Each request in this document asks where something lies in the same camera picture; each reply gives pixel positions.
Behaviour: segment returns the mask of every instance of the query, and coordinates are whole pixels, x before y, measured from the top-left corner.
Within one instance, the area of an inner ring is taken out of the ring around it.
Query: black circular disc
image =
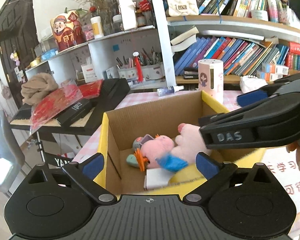
[[[290,229],[296,209],[289,196],[275,190],[254,194],[252,188],[240,187],[221,191],[209,201],[209,213],[220,229],[247,239],[269,239]]]
[[[83,226],[91,213],[86,195],[51,183],[18,188],[4,210],[10,231],[30,239],[69,235]]]

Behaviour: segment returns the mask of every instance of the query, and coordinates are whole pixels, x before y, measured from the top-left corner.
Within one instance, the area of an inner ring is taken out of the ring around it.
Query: white handbag
[[[197,0],[167,0],[170,16],[198,15]]]

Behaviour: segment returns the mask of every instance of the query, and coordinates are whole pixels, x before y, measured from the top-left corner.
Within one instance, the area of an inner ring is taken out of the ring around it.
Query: beige cloth
[[[58,89],[58,84],[53,76],[48,73],[39,73],[34,75],[21,86],[21,95],[23,102],[28,105],[37,105],[52,91]]]

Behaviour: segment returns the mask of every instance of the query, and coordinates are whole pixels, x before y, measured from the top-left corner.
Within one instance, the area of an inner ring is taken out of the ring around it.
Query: door
[[[34,48],[39,44],[34,22],[32,0],[6,0],[0,9],[0,57],[12,96],[18,108],[22,106],[21,82],[10,59],[16,51],[23,71],[35,59]]]

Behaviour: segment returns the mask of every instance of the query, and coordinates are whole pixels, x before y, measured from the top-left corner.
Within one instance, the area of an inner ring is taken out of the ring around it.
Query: light pink stuffed animal
[[[178,146],[171,150],[171,154],[189,164],[195,163],[195,158],[198,152],[204,152],[207,155],[211,154],[200,135],[199,126],[188,123],[181,123],[178,125],[180,135],[176,137],[176,144]]]
[[[147,165],[147,169],[160,168],[155,159],[161,158],[163,155],[170,152],[173,148],[173,140],[165,135],[161,135],[154,140],[145,142],[141,146],[140,151],[143,157],[147,157],[150,162]]]

